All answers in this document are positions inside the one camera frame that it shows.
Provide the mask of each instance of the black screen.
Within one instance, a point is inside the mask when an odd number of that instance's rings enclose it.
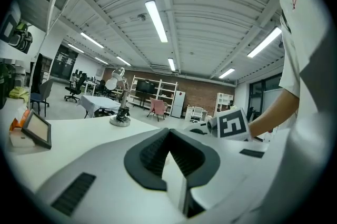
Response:
[[[137,82],[136,91],[154,94],[154,84],[147,81],[139,81]]]

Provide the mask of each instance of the refrigerator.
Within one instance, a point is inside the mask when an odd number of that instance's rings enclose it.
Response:
[[[172,113],[171,116],[180,118],[185,100],[185,92],[177,91],[175,93],[175,98],[172,105]]]

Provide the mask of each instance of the ceiling light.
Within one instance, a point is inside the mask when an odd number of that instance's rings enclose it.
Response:
[[[172,70],[172,71],[175,71],[173,59],[172,59],[172,58],[169,58],[169,59],[168,59],[168,62],[169,62],[169,64],[170,64],[171,70]]]
[[[229,69],[227,70],[224,74],[222,74],[219,79],[223,79],[225,78],[226,76],[230,75],[235,69]]]
[[[84,33],[81,33],[82,36],[84,36],[87,40],[90,40],[92,43],[96,44],[98,47],[100,48],[104,48],[100,43],[98,43],[97,41],[94,41],[91,37],[87,36]]]
[[[82,50],[80,50],[79,48],[76,48],[75,46],[71,45],[71,44],[68,44],[68,46],[70,46],[71,48],[75,49],[75,50],[78,50],[79,52],[81,53],[84,53]]]
[[[104,64],[106,64],[106,65],[108,65],[108,63],[104,62],[103,60],[101,60],[101,59],[99,59],[99,58],[96,58],[96,57],[95,57],[95,59],[98,60],[98,61],[101,61],[102,63],[104,63]]]
[[[148,11],[149,15],[151,16],[151,19],[152,19],[152,22],[154,23],[154,26],[156,27],[156,30],[158,32],[160,40],[162,42],[167,42],[167,36],[166,36],[166,33],[165,33],[165,29],[164,29],[162,20],[160,19],[155,0],[146,2],[145,6],[147,8],[147,11]]]
[[[128,66],[131,66],[128,62],[126,62],[124,59],[120,58],[119,56],[117,56],[117,58],[118,58],[119,60],[121,60],[122,62],[124,62],[125,64],[127,64]]]
[[[276,27],[268,37],[265,38],[263,42],[261,42],[249,55],[248,57],[253,58],[259,52],[261,52],[264,48],[266,48],[274,39],[276,39],[282,33],[281,29]]]

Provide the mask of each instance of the pink chair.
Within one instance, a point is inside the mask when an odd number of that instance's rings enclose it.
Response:
[[[151,108],[150,108],[150,112],[147,115],[147,117],[151,114],[151,112],[153,112],[154,114],[157,115],[158,122],[159,122],[158,115],[162,115],[163,119],[165,120],[165,117],[164,117],[164,114],[165,114],[164,101],[162,101],[162,100],[155,100],[153,98],[150,98],[150,101],[151,101]]]

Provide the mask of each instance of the blue chair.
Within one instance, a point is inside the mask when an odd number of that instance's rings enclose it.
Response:
[[[44,117],[46,117],[46,100],[51,94],[52,86],[53,86],[54,79],[49,79],[45,83],[40,85],[40,93],[31,93],[31,104],[32,108],[34,106],[34,102],[37,103],[37,111],[40,115],[40,103],[44,103]]]

